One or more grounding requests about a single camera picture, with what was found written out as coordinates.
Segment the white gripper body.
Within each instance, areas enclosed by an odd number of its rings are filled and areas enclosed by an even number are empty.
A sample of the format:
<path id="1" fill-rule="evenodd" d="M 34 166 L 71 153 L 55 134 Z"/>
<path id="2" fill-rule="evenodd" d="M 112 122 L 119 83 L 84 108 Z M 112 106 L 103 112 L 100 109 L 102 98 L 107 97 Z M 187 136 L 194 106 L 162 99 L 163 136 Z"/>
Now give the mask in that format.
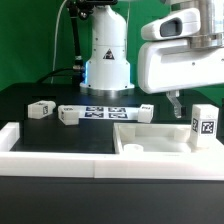
<path id="1" fill-rule="evenodd" d="M 147 93 L 224 83 L 224 13 L 189 8 L 141 29 L 138 84 Z"/>

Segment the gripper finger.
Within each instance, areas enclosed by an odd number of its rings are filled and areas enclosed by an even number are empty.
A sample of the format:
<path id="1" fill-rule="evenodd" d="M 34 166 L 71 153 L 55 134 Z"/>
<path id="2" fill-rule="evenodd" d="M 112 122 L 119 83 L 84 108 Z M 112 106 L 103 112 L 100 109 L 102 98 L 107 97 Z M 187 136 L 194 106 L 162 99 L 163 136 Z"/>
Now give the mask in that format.
<path id="1" fill-rule="evenodd" d="M 180 96 L 180 93 L 178 90 L 174 91 L 168 91 L 166 93 L 166 96 L 170 103 L 173 105 L 174 108 L 174 115 L 176 118 L 181 118 L 182 117 L 182 105 L 178 100 L 178 97 Z"/>

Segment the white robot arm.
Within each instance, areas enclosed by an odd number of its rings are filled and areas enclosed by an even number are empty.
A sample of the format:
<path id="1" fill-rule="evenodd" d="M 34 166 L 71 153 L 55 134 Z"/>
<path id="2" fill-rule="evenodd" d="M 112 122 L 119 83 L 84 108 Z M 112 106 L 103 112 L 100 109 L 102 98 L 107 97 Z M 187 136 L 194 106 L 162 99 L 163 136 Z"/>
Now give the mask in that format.
<path id="1" fill-rule="evenodd" d="M 93 19 L 92 56 L 80 67 L 84 93 L 115 96 L 134 88 L 127 22 L 111 9 L 118 1 L 67 0 L 71 17 Z M 224 0 L 160 1 L 171 12 L 141 28 L 138 85 L 148 94 L 164 92 L 180 118 L 180 90 L 224 83 Z"/>

